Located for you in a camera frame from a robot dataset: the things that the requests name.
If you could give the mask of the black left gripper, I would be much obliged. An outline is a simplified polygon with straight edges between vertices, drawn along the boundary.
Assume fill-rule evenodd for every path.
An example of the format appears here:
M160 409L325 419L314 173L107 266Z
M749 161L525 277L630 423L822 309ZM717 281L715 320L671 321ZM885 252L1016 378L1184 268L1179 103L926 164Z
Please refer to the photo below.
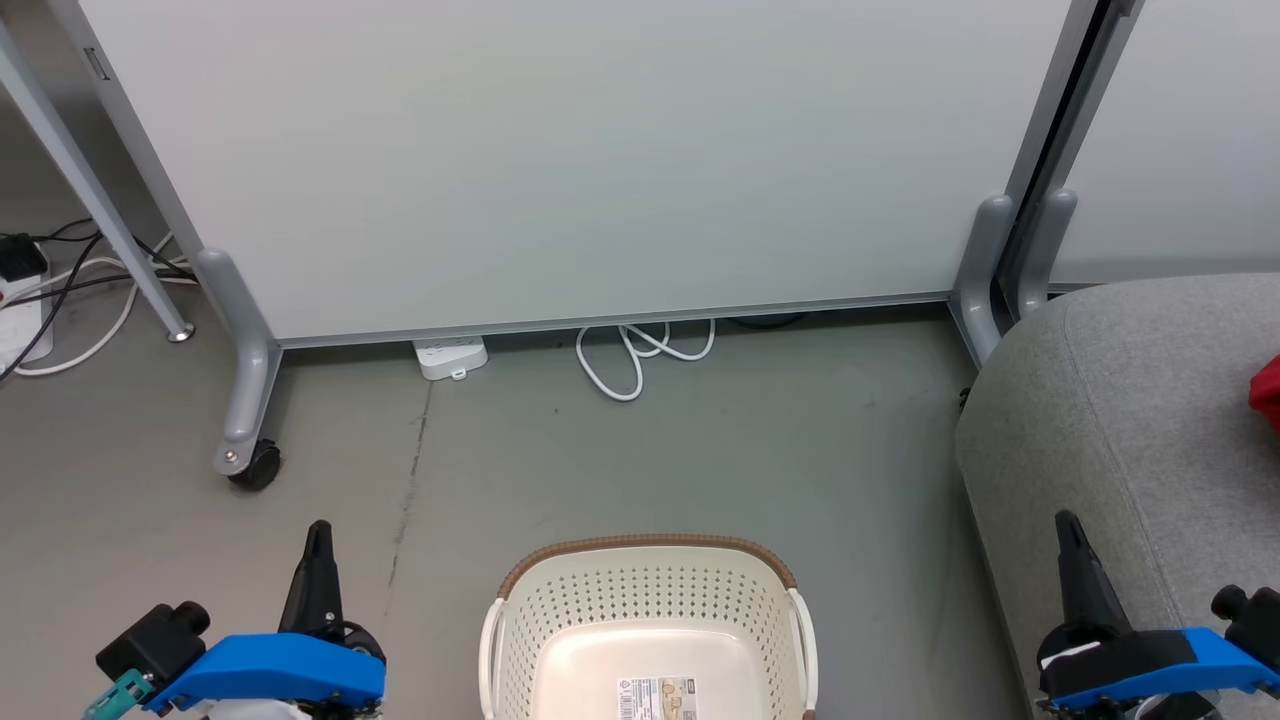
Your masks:
M279 632L342 637L340 579L332 524L314 521L288 589ZM200 603L159 603L96 653L96 666L113 680L129 670L165 687L207 652L202 634L210 628Z

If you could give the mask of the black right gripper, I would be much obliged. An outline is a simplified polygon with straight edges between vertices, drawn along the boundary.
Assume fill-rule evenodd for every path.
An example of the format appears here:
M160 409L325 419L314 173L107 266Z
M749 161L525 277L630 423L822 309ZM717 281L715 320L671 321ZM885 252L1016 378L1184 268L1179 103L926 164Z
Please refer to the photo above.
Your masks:
M1057 570L1062 605L1059 629L1068 635L1125 635L1133 632L1100 556L1078 515L1055 514L1059 542ZM1247 594L1225 585L1211 602L1211 612L1224 621L1228 642L1261 664L1279 662L1279 593L1261 587Z

